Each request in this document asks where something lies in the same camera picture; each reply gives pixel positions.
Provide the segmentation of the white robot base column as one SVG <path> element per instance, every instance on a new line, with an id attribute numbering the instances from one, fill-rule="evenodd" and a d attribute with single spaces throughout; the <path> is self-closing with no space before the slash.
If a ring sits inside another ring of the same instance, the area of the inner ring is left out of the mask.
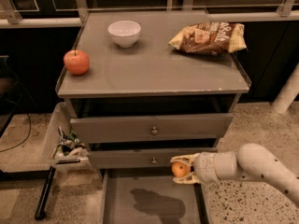
<path id="1" fill-rule="evenodd" d="M 279 92 L 272 106 L 278 113 L 280 114 L 285 113 L 298 94 L 299 94 L 299 64 L 297 64 L 294 70 L 292 71 L 292 74 L 290 75 L 285 85 Z"/>

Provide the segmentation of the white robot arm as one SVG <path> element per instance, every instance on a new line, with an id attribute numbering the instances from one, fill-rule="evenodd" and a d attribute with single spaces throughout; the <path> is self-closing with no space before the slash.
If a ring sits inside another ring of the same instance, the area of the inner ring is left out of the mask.
<path id="1" fill-rule="evenodd" d="M 211 184 L 223 180 L 264 182 L 299 206 L 299 177 L 273 153 L 258 144 L 245 144 L 237 152 L 201 152 L 172 157 L 177 184 Z"/>

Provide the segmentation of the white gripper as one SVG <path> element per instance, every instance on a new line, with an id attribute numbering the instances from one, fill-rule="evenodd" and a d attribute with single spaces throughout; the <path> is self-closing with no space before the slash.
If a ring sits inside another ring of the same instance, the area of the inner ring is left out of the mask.
<path id="1" fill-rule="evenodd" d="M 179 155 L 170 159 L 171 163 L 181 162 L 188 166 L 193 166 L 194 172 L 183 177 L 174 177 L 173 181 L 177 184 L 210 184 L 216 181 L 214 169 L 214 154 L 208 152 L 195 153 L 189 155 Z"/>

